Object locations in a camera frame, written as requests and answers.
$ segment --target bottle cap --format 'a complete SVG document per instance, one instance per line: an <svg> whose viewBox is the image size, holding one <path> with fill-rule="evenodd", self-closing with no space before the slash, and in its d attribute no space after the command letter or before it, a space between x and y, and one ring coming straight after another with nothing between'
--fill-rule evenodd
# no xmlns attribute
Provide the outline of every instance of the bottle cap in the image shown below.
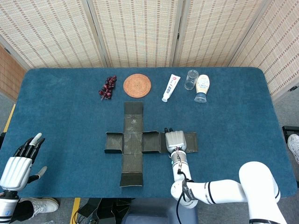
<svg viewBox="0 0 299 224"><path fill-rule="evenodd" d="M194 99L198 103L205 103L206 102L206 95L203 92L199 92L196 94Z"/></svg>

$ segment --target round rattan coaster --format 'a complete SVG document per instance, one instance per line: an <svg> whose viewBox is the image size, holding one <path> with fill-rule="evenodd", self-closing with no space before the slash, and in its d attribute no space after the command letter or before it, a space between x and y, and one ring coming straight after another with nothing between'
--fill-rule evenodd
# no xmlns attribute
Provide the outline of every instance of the round rattan coaster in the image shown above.
<svg viewBox="0 0 299 224"><path fill-rule="evenodd" d="M133 74L126 78L123 83L123 89L131 97L141 98L150 91L150 79L143 74Z"/></svg>

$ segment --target grapes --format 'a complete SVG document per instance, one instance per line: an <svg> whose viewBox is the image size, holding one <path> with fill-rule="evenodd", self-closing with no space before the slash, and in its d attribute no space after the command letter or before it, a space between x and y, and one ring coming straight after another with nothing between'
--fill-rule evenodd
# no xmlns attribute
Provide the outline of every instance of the grapes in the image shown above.
<svg viewBox="0 0 299 224"><path fill-rule="evenodd" d="M102 96L101 100L103 99L111 99L112 97L112 90L115 88L117 77L116 76L109 76L105 80L105 84L102 87L102 90L99 90L99 95Z"/></svg>

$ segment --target robotic hand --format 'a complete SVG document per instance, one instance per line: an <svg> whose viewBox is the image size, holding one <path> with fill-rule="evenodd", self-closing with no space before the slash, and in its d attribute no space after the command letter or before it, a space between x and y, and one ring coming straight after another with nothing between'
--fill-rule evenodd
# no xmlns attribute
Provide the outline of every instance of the robotic hand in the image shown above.
<svg viewBox="0 0 299 224"><path fill-rule="evenodd" d="M29 176L39 148L45 140L40 139L41 136L39 133L34 138L28 139L7 161L0 179L0 186L4 189L0 194L0 223L10 222L19 201L18 191L23 190L27 183L41 178L47 170L47 167L43 167L36 175Z"/></svg>
<svg viewBox="0 0 299 224"><path fill-rule="evenodd" d="M174 132L172 129L168 132L165 129L165 137L175 181L171 187L171 195L178 204L191 209L197 205L198 200L206 204L248 202L249 224L286 224L277 206L280 200L278 185L266 165L253 161L241 166L241 184L233 180L195 183L191 179L185 153L187 145L184 133Z"/></svg>

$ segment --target sneaker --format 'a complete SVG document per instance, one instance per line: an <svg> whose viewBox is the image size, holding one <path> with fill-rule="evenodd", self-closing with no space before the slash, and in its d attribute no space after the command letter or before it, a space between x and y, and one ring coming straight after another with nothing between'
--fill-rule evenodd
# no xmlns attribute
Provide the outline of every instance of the sneaker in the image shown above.
<svg viewBox="0 0 299 224"><path fill-rule="evenodd" d="M38 213L49 213L54 212L58 209L59 204L54 198L21 198L20 202L30 201L33 205L33 215L32 217L36 216Z"/></svg>
<svg viewBox="0 0 299 224"><path fill-rule="evenodd" d="M288 138L288 147L293 153L296 162L299 164L299 136L291 134Z"/></svg>

